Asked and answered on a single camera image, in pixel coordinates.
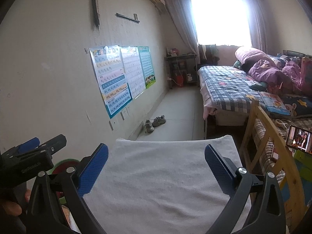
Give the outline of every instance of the wall poster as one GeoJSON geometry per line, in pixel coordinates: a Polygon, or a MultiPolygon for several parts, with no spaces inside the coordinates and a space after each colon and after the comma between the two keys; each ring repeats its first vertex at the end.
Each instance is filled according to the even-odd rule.
{"type": "Polygon", "coordinates": [[[146,89],[156,82],[152,58],[148,46],[138,46],[146,89]]]}
{"type": "Polygon", "coordinates": [[[112,118],[132,100],[120,47],[90,48],[90,54],[107,112],[112,118]]]}
{"type": "Polygon", "coordinates": [[[121,56],[132,98],[136,99],[145,90],[145,80],[138,47],[121,47],[121,56]]]}

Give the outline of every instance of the plaid bedsheet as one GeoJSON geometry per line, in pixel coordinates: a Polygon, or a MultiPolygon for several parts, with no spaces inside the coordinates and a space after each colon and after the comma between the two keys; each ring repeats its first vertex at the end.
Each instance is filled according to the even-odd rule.
{"type": "MultiPolygon", "coordinates": [[[[291,122],[287,122],[287,123],[289,125],[300,127],[300,128],[303,128],[305,130],[312,132],[312,118],[292,119],[291,122]]],[[[284,138],[284,140],[286,140],[287,135],[288,135],[288,130],[284,130],[280,127],[278,127],[277,129],[280,132],[281,136],[284,138]]],[[[260,145],[260,141],[263,138],[265,131],[266,131],[266,129],[262,125],[261,121],[259,119],[256,119],[254,130],[252,133],[252,137],[253,137],[254,142],[255,142],[257,147],[260,145]]],[[[266,148],[263,151],[263,153],[259,159],[261,170],[262,170],[263,174],[265,174],[266,172],[271,170],[271,168],[274,166],[274,162],[271,160],[272,149],[273,149],[273,143],[272,143],[271,139],[269,139],[269,141],[266,145],[266,148]]],[[[281,171],[277,175],[277,181],[278,182],[282,181],[284,176],[285,176],[285,172],[281,171]]]]}
{"type": "Polygon", "coordinates": [[[253,81],[244,71],[230,66],[206,66],[200,68],[213,105],[217,109],[239,113],[249,113],[252,99],[265,105],[257,91],[249,88],[247,82],[253,81]]]}

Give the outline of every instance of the bag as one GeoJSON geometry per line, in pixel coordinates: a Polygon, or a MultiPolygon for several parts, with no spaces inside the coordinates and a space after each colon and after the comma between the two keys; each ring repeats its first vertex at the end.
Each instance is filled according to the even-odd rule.
{"type": "Polygon", "coordinates": [[[312,60],[307,57],[302,58],[299,88],[304,95],[312,97],[312,60]]]}

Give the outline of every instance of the human hand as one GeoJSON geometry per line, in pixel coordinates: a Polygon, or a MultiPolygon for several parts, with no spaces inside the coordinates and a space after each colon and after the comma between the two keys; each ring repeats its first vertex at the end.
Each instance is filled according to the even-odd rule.
{"type": "MultiPolygon", "coordinates": [[[[27,189],[25,192],[25,200],[29,202],[31,190],[27,189]]],[[[22,212],[21,206],[13,201],[0,200],[1,206],[4,211],[11,216],[19,216],[22,212]]]]}

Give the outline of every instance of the screw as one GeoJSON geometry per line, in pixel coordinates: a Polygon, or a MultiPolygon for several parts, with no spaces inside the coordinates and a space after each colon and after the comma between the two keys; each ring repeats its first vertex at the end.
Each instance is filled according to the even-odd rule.
{"type": "Polygon", "coordinates": [[[274,178],[274,177],[275,177],[274,173],[271,173],[271,172],[268,173],[268,176],[269,176],[270,178],[274,178]]]}
{"type": "Polygon", "coordinates": [[[247,170],[243,167],[239,168],[238,171],[241,173],[241,174],[245,174],[247,173],[247,170]]]}
{"type": "Polygon", "coordinates": [[[66,169],[66,172],[67,173],[73,173],[75,171],[75,168],[74,167],[68,167],[67,169],[66,169]]]}
{"type": "Polygon", "coordinates": [[[38,177],[43,177],[44,174],[45,174],[45,172],[44,172],[44,171],[41,171],[41,172],[38,173],[38,177]]]}

